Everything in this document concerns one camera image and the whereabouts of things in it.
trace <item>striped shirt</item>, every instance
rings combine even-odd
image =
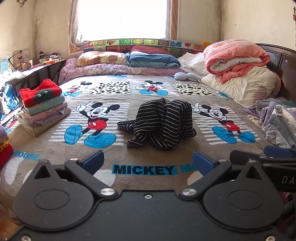
[[[148,101],[139,107],[135,120],[120,121],[118,128],[134,136],[127,142],[131,148],[143,145],[146,139],[157,148],[173,150],[183,137],[192,138],[192,107],[186,101],[165,98]]]

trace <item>desk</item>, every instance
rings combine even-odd
[[[20,77],[7,80],[5,83],[11,84],[16,93],[19,93],[19,91],[16,90],[16,86],[19,84],[21,84],[20,89],[24,89],[25,85],[26,85],[26,88],[35,89],[41,84],[40,72],[42,70],[46,69],[47,70],[47,78],[52,79],[54,77],[55,73],[60,72],[61,69],[65,66],[65,64],[66,64],[66,59],[62,59],[62,60],[59,60],[59,61],[52,63],[52,64],[38,66],[36,68],[21,72]],[[52,72],[51,72],[51,70],[53,68],[55,68],[55,69],[58,68],[54,74],[52,74]],[[36,78],[37,84],[34,86],[31,86],[29,79],[33,78],[33,77]]]

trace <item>blue gripper pad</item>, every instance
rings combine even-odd
[[[219,162],[201,152],[195,151],[192,157],[192,164],[204,176],[218,166]]]
[[[103,166],[103,164],[104,153],[102,150],[96,151],[79,161],[79,166],[91,175],[94,175]]]
[[[266,146],[264,155],[274,158],[293,158],[293,151],[286,148]]]

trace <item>purple blanket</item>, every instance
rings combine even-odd
[[[154,76],[174,76],[175,73],[183,72],[182,69],[158,69],[148,67],[129,67],[124,64],[93,64],[77,67],[77,58],[68,59],[59,75],[59,85],[65,84],[69,80],[84,76],[96,75],[121,75],[121,74],[140,74]]]

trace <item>dalmatian spot pattern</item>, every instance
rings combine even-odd
[[[256,126],[262,128],[262,124],[260,124],[260,119],[254,115],[247,115],[247,117],[253,122],[255,123]]]
[[[91,94],[129,94],[131,83],[126,82],[108,82],[100,83],[95,88],[90,88]]]
[[[214,93],[206,90],[204,87],[202,87],[200,85],[176,84],[176,83],[172,83],[172,85],[177,89],[177,91],[180,94],[183,94],[183,95],[216,96]]]

